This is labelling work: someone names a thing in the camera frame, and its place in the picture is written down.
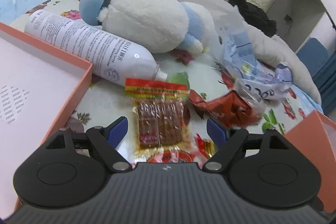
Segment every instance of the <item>red and yellow label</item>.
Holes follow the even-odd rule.
[[[162,81],[127,78],[125,95],[141,98],[178,98],[188,95],[186,85],[173,84]]]

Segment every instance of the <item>red flower print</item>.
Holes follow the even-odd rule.
[[[288,90],[288,93],[289,93],[294,99],[296,99],[296,94],[295,94],[295,92],[294,92],[292,89],[289,89],[289,90]]]
[[[302,110],[302,108],[299,108],[299,114],[300,114],[300,116],[301,116],[302,118],[305,119],[306,114],[304,113],[304,111]]]
[[[229,90],[233,90],[233,85],[235,84],[235,80],[228,75],[225,71],[222,71],[222,84],[226,85]]]
[[[177,59],[181,59],[186,64],[188,64],[188,63],[190,63],[191,61],[194,60],[192,55],[185,50],[174,49],[174,50],[170,51],[169,53],[172,57],[175,57]]]
[[[296,115],[295,112],[292,108],[292,106],[290,105],[290,103],[288,102],[288,100],[285,98],[285,100],[282,102],[283,108],[285,109],[285,113],[292,119],[292,120],[296,120]]]

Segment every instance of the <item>plastic bag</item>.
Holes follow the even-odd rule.
[[[252,107],[254,114],[261,119],[267,107],[266,103],[255,90],[250,90],[240,80],[241,79],[237,79],[235,81],[233,90]]]
[[[275,75],[264,71],[253,54],[237,7],[216,22],[216,30],[218,39],[212,41],[211,51],[232,77],[240,79],[242,85],[255,90],[263,99],[285,98],[293,83],[290,68],[286,63],[280,63]]]

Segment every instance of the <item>orange box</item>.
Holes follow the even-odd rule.
[[[0,217],[6,218],[17,201],[15,170],[65,126],[91,83],[92,64],[0,23],[0,68]]]
[[[322,184],[318,197],[332,213],[336,209],[336,124],[314,110],[285,137],[319,170]]]

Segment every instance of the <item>plush toy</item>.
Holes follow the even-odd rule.
[[[198,54],[215,33],[210,12],[177,0],[81,0],[79,11],[89,25],[138,43],[152,53],[175,48]]]

